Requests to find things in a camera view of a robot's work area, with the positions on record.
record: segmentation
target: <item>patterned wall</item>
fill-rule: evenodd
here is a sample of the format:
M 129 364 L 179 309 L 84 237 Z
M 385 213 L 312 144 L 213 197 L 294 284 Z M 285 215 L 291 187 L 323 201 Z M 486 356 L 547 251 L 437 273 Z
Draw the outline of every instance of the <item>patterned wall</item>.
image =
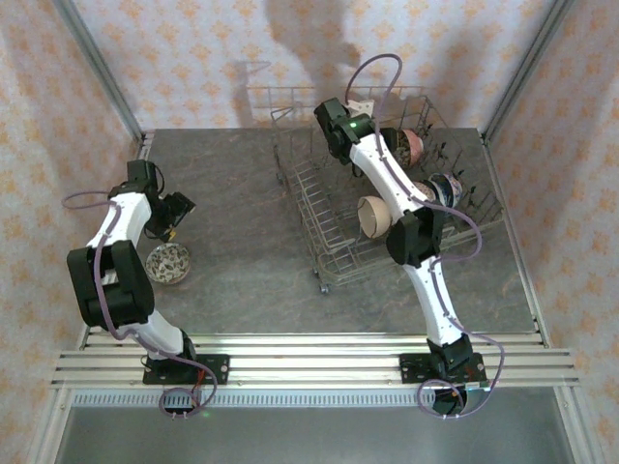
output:
M 118 182 L 128 133 L 47 0 L 0 2 L 0 462 L 24 462 L 61 349 L 80 329 L 65 256 L 98 211 L 76 189 Z
M 404 59 L 401 85 L 431 88 L 448 124 L 482 127 L 551 3 L 76 0 L 145 129 L 263 124 L 251 88 L 341 95 L 360 62 L 385 51 Z M 392 73 L 376 64 L 360 82 L 386 85 Z
M 576 2 L 492 154 L 552 341 L 619 462 L 619 5 Z

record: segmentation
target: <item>dish rack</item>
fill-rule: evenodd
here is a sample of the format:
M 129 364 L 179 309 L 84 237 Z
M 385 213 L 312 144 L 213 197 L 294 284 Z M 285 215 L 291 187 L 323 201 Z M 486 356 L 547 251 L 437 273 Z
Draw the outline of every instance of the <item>dish rack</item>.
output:
M 424 142 L 420 161 L 405 169 L 406 174 L 413 181 L 422 181 L 435 172 L 453 173 L 462 184 L 457 208 L 482 230 L 500 223 L 503 208 L 487 174 L 483 153 L 479 149 L 467 153 L 429 98 L 410 95 L 411 89 L 415 88 L 396 87 L 386 99 L 381 117 L 381 128 L 411 129 Z M 384 90 L 355 88 L 351 99 L 378 100 Z M 333 285 L 367 278 L 395 263 L 385 239 L 366 237 L 357 219 L 359 197 L 377 195 L 376 190 L 366 176 L 356 177 L 350 164 L 341 165 L 331 157 L 312 112 L 312 104 L 293 101 L 289 106 L 274 108 L 271 118 L 278 179 L 294 200 L 313 271 L 321 292 L 326 294 Z M 442 250 L 472 240 L 475 234 L 465 222 L 446 217 Z

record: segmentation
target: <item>wire dish rack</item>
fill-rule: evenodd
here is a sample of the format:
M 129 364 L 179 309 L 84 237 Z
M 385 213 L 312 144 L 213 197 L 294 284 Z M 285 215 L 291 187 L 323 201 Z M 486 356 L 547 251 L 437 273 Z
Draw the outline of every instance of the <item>wire dish rack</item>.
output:
M 396 87 L 384 105 L 381 127 L 411 129 L 424 141 L 417 164 L 405 169 L 412 181 L 422 181 L 435 172 L 453 173 L 462 184 L 457 208 L 485 230 L 502 221 L 503 208 L 487 173 L 486 159 L 479 147 L 467 152 L 454 132 L 424 95 L 410 95 L 413 87 Z M 351 99 L 378 100 L 384 88 L 355 88 Z M 361 231 L 357 201 L 364 195 L 378 195 L 367 177 L 353 175 L 331 157 L 322 130 L 313 118 L 313 104 L 293 101 L 271 111 L 275 129 L 274 154 L 278 179 L 301 220 L 320 289 L 343 285 L 394 266 L 385 238 L 369 239 Z M 475 239 L 460 219 L 447 217 L 441 249 Z

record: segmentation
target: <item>black mounting plate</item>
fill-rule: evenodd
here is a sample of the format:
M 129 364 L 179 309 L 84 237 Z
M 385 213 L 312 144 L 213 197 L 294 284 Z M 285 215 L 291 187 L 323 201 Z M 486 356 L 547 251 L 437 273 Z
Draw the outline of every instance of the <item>black mounting plate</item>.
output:
M 430 379 L 438 379 L 437 372 L 431 367 L 431 353 L 415 353 L 399 355 L 399 372 L 403 384 L 421 384 Z M 486 367 L 479 353 L 473 353 L 468 362 L 452 369 L 446 377 L 441 378 L 452 384 L 469 382 L 485 382 Z
M 217 377 L 218 385 L 226 385 L 228 383 L 228 374 L 230 373 L 230 357 L 228 355 L 196 355 L 196 361 L 210 368 L 215 377 Z M 160 378 L 155 372 L 147 372 L 144 370 L 142 382 L 144 385 L 194 385 L 197 382 L 197 374 L 199 369 L 192 368 L 183 369 L 182 374 L 166 375 L 165 378 Z M 202 385 L 213 385 L 213 379 L 205 377 Z

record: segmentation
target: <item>gray marble surface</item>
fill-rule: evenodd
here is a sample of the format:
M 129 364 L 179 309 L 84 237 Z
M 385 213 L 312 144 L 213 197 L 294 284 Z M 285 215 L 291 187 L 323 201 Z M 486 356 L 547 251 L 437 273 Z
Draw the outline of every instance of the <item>gray marble surface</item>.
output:
M 468 134 L 468 142 L 478 143 Z M 197 207 L 177 229 L 192 269 L 181 283 L 155 284 L 157 308 L 189 333 L 425 332 L 417 296 L 398 268 L 325 296 L 294 206 L 276 178 L 269 130 L 158 130 L 150 160 L 166 191 Z M 143 239 L 143 258 L 158 245 Z M 450 252 L 466 252 L 452 248 Z M 503 226 L 485 233 L 473 261 L 446 264 L 461 321 L 472 331 L 533 331 Z

